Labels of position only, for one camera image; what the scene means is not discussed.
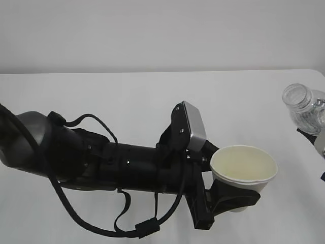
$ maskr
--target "robotic arm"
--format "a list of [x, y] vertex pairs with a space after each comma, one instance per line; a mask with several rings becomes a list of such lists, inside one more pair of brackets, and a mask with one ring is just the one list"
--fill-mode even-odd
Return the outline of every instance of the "robotic arm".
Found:
[[[84, 118], [96, 119], [111, 134], [114, 142], [103, 135], [84, 129], [69, 129]], [[205, 189], [202, 172], [210, 171], [210, 159], [218, 150], [206, 140], [200, 112], [186, 101], [177, 104], [171, 123], [155, 147], [118, 143], [114, 134], [96, 116], [85, 114], [73, 122], [51, 112], [13, 115], [0, 105], [0, 159], [8, 167], [48, 177], [64, 207], [77, 224], [94, 233], [110, 237], [138, 237], [160, 230], [177, 208], [184, 195], [194, 228], [208, 230], [214, 217], [222, 212], [255, 205], [259, 193], [239, 189], [214, 180]], [[170, 210], [160, 219], [136, 225], [133, 231], [103, 230], [82, 220], [70, 205], [63, 188], [79, 191], [117, 189], [125, 195], [124, 214], [131, 203], [123, 191], [138, 190], [176, 194]]]

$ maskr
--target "paper cup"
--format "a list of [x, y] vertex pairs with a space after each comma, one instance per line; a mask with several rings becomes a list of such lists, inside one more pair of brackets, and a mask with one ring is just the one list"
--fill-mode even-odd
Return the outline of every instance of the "paper cup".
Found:
[[[213, 179], [233, 187], [260, 192], [278, 172], [274, 159], [265, 151], [244, 145], [224, 147], [210, 161]], [[241, 212], [247, 207], [231, 210]]]

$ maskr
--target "clear plastic bottle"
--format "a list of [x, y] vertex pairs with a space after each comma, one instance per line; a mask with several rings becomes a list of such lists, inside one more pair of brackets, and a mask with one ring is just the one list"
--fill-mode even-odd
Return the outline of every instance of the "clear plastic bottle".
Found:
[[325, 128], [324, 92], [311, 90], [301, 84], [292, 84], [283, 91], [282, 99], [299, 129], [317, 136]]

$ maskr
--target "black cable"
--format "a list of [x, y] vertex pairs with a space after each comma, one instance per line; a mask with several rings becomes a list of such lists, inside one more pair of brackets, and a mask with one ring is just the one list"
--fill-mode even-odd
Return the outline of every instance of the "black cable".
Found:
[[159, 225], [164, 223], [175, 212], [179, 202], [181, 201], [183, 193], [184, 193], [185, 179], [186, 179], [186, 173], [185, 173], [186, 172], [186, 159], [185, 159], [185, 153], [184, 152], [180, 152], [180, 158], [181, 158], [181, 162], [182, 162], [182, 164], [181, 164], [182, 165], [182, 168], [181, 168], [181, 172], [182, 172], [181, 185], [179, 187], [179, 190], [178, 190], [178, 193], [177, 193], [177, 196], [175, 198], [175, 201], [174, 201], [173, 205], [167, 211], [167, 213], [158, 220]]
[[154, 217], [157, 218], [158, 214], [158, 192], [154, 193]]
[[107, 125], [101, 121], [98, 117], [96, 117], [95, 115], [93, 114], [90, 114], [90, 113], [87, 113], [87, 114], [84, 114], [82, 116], [80, 116], [79, 118], [75, 119], [74, 121], [71, 121], [71, 122], [65, 122], [65, 126], [66, 127], [75, 127], [77, 126], [78, 124], [81, 123], [81, 121], [84, 120], [84, 118], [87, 118], [87, 117], [90, 117], [90, 118], [93, 118], [95, 119], [98, 123], [100, 123], [104, 128], [105, 130], [108, 131], [108, 133], [111, 135], [111, 137], [114, 139], [115, 141], [115, 152], [113, 153], [113, 156], [117, 154], [118, 152], [118, 141], [117, 141], [117, 138], [116, 136], [114, 135], [114, 133], [107, 127]]
[[93, 226], [87, 222], [85, 222], [82, 218], [78, 216], [78, 214], [75, 212], [75, 210], [72, 208], [71, 204], [69, 203], [66, 195], [64, 194], [60, 184], [58, 183], [56, 176], [51, 169], [49, 163], [45, 159], [43, 152], [41, 151], [39, 145], [35, 141], [34, 137], [30, 134], [29, 130], [25, 127], [25, 125], [12, 113], [10, 112], [6, 107], [4, 107], [2, 104], [0, 104], [0, 110], [6, 115], [7, 119], [19, 130], [19, 132], [25, 137], [27, 142], [32, 147], [33, 151], [35, 152], [35, 155], [37, 157], [37, 161], [42, 168], [45, 169], [45, 172], [56, 191], [60, 201], [62, 202], [63, 206], [67, 210], [68, 214], [71, 216], [71, 218], [81, 227], [83, 227], [86, 230], [89, 230], [91, 232], [94, 232], [99, 235], [109, 236], [109, 237], [138, 237], [136, 230], [128, 231], [124, 233], [116, 233], [115, 231], [109, 231], [104, 230], [101, 228], [98, 228], [96, 226]]
[[[71, 216], [71, 218], [78, 225], [80, 225], [81, 227], [83, 227], [84, 229], [86, 229], [88, 231], [91, 231], [91, 232], [99, 234], [99, 235], [108, 236], [108, 237], [128, 237], [128, 238], [139, 237], [136, 230], [117, 233], [117, 232], [114, 232], [114, 231], [104, 230], [104, 229], [98, 228], [96, 226], [93, 226], [93, 225], [85, 222], [82, 218], [80, 218], [78, 216], [78, 214], [75, 212], [75, 210], [72, 208], [70, 202], [68, 201], [66, 195], [64, 194], [64, 191], [62, 190], [62, 187], [58, 183], [58, 180], [57, 180], [51, 166], [47, 162], [42, 150], [40, 149], [40, 146], [37, 144], [34, 137], [29, 132], [29, 130], [25, 127], [25, 125], [11, 111], [9, 111], [2, 104], [0, 104], [0, 110], [5, 114], [7, 119], [18, 129], [18, 131], [23, 135], [23, 137], [30, 144], [31, 148], [35, 152], [37, 162], [40, 164], [41, 168], [44, 168], [44, 170], [45, 170], [45, 172], [46, 172], [46, 174], [47, 174], [47, 176], [48, 176], [48, 178], [49, 178], [55, 192], [57, 193], [60, 201], [62, 202], [64, 208], [66, 209], [68, 214]], [[93, 117], [93, 118], [95, 117], [94, 115], [91, 115], [91, 114], [87, 114], [86, 116], [88, 116], [88, 115], [90, 115], [89, 117]], [[185, 187], [185, 165], [186, 165], [186, 163], [185, 163], [185, 154], [184, 153], [180, 154], [180, 157], [181, 157], [181, 161], [182, 161], [181, 185], [180, 185], [179, 191], [177, 193], [177, 196], [175, 198], [175, 201], [174, 201], [173, 205], [168, 210], [168, 212], [162, 218], [160, 218], [158, 220], [159, 225], [164, 223], [173, 214], [173, 212], [176, 210], [176, 208], [177, 208], [177, 206], [178, 206], [178, 204], [179, 204], [179, 202], [180, 202], [180, 200], [182, 198], [183, 192], [184, 192], [184, 187]]]

